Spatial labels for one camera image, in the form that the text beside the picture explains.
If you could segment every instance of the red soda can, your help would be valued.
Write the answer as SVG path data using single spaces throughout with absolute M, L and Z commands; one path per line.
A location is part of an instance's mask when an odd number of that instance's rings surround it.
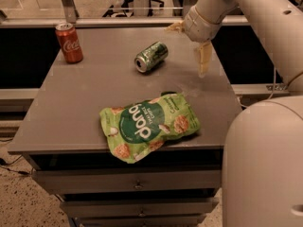
M 70 23 L 59 24 L 56 26 L 56 35 L 66 62 L 82 61 L 83 54 L 74 26 Z

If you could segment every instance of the drawer cabinet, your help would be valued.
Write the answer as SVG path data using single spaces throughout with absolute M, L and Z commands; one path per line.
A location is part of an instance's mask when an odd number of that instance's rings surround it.
M 80 218 L 85 227 L 195 227 L 204 220 L 203 215 L 183 215 L 155 218 Z
M 209 213 L 218 204 L 213 198 L 143 199 L 123 201 L 68 201 L 62 210 L 72 218 L 152 217 Z
M 50 194 L 77 194 L 169 189 L 219 188 L 220 170 L 182 169 L 165 172 L 125 169 L 37 171 L 34 180 Z

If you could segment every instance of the soda can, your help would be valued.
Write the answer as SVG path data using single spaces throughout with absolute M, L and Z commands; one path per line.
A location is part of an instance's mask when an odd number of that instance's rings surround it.
M 75 27 L 70 23 L 59 24 L 56 26 L 56 35 L 66 62 L 82 61 L 83 54 Z
M 168 54 L 167 46 L 161 42 L 156 42 L 137 54 L 134 64 L 139 72 L 145 73 L 166 58 Z

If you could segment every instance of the cabinet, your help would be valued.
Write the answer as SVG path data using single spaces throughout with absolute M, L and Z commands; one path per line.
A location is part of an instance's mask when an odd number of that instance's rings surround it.
M 33 179 L 62 199 L 61 208 L 84 226 L 196 226 L 218 201 L 223 142 L 241 111 L 215 51 L 208 75 L 198 77 L 185 35 L 162 27 L 78 29 L 84 60 L 60 53 L 18 130 L 9 152 L 33 165 Z M 155 41 L 169 56 L 148 74 L 134 57 Z M 167 142 L 136 164 L 111 155 L 98 112 L 183 93 L 201 129 Z

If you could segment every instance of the green snack bag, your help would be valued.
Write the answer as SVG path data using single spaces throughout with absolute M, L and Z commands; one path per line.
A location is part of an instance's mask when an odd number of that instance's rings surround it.
M 105 108 L 101 126 L 112 154 L 135 163 L 167 140 L 180 139 L 200 129 L 200 123 L 181 94 L 167 94 L 125 108 Z

